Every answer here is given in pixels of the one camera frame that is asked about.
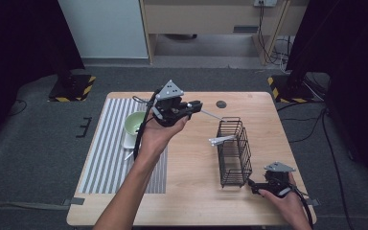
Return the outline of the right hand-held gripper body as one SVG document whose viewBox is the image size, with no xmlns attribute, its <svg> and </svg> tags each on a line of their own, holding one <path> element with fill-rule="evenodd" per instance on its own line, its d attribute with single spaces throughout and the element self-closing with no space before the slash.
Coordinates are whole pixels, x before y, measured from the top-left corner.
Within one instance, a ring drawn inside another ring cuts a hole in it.
<svg viewBox="0 0 368 230">
<path fill-rule="evenodd" d="M 295 169 L 279 161 L 275 161 L 264 166 L 266 173 L 264 178 L 268 182 L 268 190 L 277 197 L 285 197 L 291 191 L 289 173 L 295 172 Z"/>
</svg>

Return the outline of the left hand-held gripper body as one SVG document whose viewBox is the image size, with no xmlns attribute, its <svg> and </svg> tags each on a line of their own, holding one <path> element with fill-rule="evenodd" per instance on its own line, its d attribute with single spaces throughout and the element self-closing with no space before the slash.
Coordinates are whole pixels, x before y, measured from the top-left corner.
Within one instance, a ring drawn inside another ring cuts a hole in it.
<svg viewBox="0 0 368 230">
<path fill-rule="evenodd" d="M 185 117 L 179 114 L 181 109 L 187 107 L 187 103 L 182 101 L 183 95 L 184 91 L 172 80 L 154 92 L 150 111 L 158 124 L 162 127 L 172 127 L 179 119 Z"/>
</svg>

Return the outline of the black wire basket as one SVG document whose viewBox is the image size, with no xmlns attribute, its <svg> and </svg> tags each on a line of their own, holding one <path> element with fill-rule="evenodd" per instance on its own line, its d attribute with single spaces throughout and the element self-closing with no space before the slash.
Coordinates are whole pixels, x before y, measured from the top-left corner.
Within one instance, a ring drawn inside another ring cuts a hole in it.
<svg viewBox="0 0 368 230">
<path fill-rule="evenodd" d="M 240 117 L 224 117 L 218 125 L 219 182 L 221 187 L 242 187 L 252 174 L 247 131 Z"/>
</svg>

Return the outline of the person's right hand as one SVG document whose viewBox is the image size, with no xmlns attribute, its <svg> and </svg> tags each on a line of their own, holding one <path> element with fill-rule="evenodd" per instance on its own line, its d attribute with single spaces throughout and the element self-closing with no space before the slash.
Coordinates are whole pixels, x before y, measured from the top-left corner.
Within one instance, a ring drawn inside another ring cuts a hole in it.
<svg viewBox="0 0 368 230">
<path fill-rule="evenodd" d="M 300 198 L 296 193 L 289 192 L 283 198 L 279 198 L 273 193 L 263 189 L 260 189 L 260 193 L 261 196 L 275 205 L 288 224 L 297 221 L 308 222 Z"/>
</svg>

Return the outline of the person's left hand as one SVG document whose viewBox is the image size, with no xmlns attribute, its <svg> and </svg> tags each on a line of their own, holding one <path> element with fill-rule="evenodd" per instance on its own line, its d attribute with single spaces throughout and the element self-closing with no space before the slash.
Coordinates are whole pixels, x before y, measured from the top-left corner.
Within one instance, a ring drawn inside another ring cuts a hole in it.
<svg viewBox="0 0 368 230">
<path fill-rule="evenodd" d="M 184 128 L 188 120 L 189 118 L 185 116 L 173 126 L 164 127 L 157 123 L 152 112 L 150 112 L 146 119 L 141 147 L 136 160 L 148 164 L 157 162 L 171 139 Z"/>
</svg>

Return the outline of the green bowl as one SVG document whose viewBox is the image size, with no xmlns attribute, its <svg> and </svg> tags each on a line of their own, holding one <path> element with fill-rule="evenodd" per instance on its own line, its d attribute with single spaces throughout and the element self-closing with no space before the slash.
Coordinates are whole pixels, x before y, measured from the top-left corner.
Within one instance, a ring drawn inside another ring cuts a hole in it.
<svg viewBox="0 0 368 230">
<path fill-rule="evenodd" d="M 145 119 L 145 111 L 136 111 L 129 114 L 124 123 L 124 130 L 130 134 L 134 134 L 137 127 L 140 127 Z"/>
</svg>

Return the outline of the white square plate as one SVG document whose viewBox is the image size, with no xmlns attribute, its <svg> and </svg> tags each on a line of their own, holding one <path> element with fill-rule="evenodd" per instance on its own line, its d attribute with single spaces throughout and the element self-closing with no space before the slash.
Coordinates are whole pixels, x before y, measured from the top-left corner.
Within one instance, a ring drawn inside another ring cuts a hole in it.
<svg viewBox="0 0 368 230">
<path fill-rule="evenodd" d="M 122 141 L 122 147 L 124 149 L 133 150 L 136 145 L 136 138 L 137 134 L 130 134 L 128 132 L 124 133 L 123 141 Z"/>
</svg>

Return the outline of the grey striped placemat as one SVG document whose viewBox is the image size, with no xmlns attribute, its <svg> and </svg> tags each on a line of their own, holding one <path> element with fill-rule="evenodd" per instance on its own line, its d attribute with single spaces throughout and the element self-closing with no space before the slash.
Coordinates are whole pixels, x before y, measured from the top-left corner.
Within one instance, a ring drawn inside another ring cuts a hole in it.
<svg viewBox="0 0 368 230">
<path fill-rule="evenodd" d="M 80 176 L 80 194 L 115 194 L 124 182 L 134 159 L 125 161 L 133 149 L 124 149 L 124 123 L 136 111 L 146 111 L 144 103 L 133 99 L 106 99 Z"/>
</svg>

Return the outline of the light wooden desk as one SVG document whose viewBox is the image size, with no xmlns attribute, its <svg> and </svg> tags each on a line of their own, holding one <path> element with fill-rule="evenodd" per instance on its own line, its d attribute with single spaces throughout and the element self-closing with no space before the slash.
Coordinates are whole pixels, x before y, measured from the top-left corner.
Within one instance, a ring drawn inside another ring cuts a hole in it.
<svg viewBox="0 0 368 230">
<path fill-rule="evenodd" d="M 295 36 L 310 0 L 278 0 L 274 8 L 254 0 L 139 0 L 149 58 L 159 35 L 252 35 L 261 64 L 269 64 L 280 36 Z M 235 25 L 256 25 L 234 34 Z"/>
</svg>

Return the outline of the grey desk label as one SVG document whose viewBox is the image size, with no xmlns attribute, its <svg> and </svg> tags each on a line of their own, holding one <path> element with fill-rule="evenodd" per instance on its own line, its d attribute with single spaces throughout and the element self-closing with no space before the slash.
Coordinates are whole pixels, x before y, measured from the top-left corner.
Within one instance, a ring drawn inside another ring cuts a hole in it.
<svg viewBox="0 0 368 230">
<path fill-rule="evenodd" d="M 259 31 L 256 25 L 235 25 L 233 28 L 234 34 L 254 34 Z"/>
</svg>

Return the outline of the black stand with striped base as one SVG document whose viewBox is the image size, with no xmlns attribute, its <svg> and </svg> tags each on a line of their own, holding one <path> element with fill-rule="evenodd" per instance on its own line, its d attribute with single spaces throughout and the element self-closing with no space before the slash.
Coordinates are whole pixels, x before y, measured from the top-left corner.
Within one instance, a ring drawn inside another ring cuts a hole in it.
<svg viewBox="0 0 368 230">
<path fill-rule="evenodd" d="M 73 74 L 56 48 L 49 49 L 48 59 L 57 75 L 57 81 L 49 94 L 49 101 L 85 101 L 96 78 L 86 74 Z"/>
<path fill-rule="evenodd" d="M 267 79 L 277 103 L 305 103 L 313 100 L 313 93 L 304 84 L 311 61 L 311 51 L 305 49 L 297 58 L 296 65 L 289 75 L 274 75 Z"/>
</svg>

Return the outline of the white panel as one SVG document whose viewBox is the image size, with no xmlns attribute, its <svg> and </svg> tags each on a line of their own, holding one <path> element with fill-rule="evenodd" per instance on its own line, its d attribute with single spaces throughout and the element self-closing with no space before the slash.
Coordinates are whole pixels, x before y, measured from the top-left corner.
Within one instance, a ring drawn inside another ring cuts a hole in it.
<svg viewBox="0 0 368 230">
<path fill-rule="evenodd" d="M 82 58 L 147 58 L 139 0 L 58 0 Z"/>
</svg>

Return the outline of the grey power strip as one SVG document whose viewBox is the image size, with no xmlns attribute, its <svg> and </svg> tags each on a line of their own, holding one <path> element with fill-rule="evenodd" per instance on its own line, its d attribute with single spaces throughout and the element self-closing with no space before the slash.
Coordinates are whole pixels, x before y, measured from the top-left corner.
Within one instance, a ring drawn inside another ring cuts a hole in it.
<svg viewBox="0 0 368 230">
<path fill-rule="evenodd" d="M 277 5 L 278 0 L 254 0 L 253 5 L 255 7 L 267 7 L 274 8 Z"/>
</svg>

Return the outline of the black curtain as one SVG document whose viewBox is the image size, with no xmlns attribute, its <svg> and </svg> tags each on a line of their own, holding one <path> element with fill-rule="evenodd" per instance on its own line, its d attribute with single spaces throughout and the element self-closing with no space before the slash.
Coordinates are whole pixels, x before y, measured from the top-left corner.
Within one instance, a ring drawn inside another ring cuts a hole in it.
<svg viewBox="0 0 368 230">
<path fill-rule="evenodd" d="M 368 168 L 368 0 L 309 0 L 287 69 L 330 76 L 334 123 Z"/>
<path fill-rule="evenodd" d="M 20 87 L 56 74 L 50 48 L 70 71 L 84 67 L 58 0 L 0 0 L 0 126 Z"/>
</svg>

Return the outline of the grey floor strip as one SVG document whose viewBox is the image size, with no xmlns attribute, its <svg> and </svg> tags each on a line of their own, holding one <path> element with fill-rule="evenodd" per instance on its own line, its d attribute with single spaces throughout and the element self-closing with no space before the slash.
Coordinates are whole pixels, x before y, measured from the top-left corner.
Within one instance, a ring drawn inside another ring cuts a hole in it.
<svg viewBox="0 0 368 230">
<path fill-rule="evenodd" d="M 47 203 L 31 203 L 31 202 L 1 202 L 0 209 L 26 209 L 26 210 L 45 210 L 45 211 L 65 211 L 69 206 L 47 204 Z"/>
</svg>

